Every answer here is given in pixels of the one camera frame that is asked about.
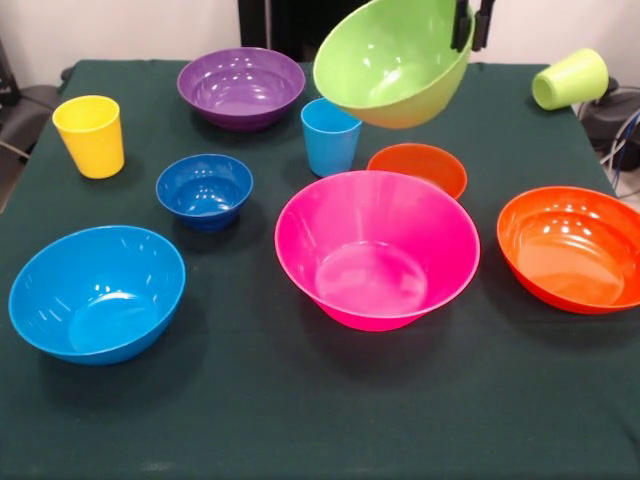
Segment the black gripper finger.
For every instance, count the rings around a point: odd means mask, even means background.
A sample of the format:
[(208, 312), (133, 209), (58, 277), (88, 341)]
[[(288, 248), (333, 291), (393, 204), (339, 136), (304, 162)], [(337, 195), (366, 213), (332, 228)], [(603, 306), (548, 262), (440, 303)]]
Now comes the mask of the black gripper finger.
[(453, 18), (451, 48), (463, 51), (469, 39), (472, 17), (469, 15), (469, 1), (456, 0)]
[(479, 52), (487, 46), (494, 4), (495, 0), (482, 0), (480, 8), (475, 12), (475, 30), (472, 42), (474, 52)]

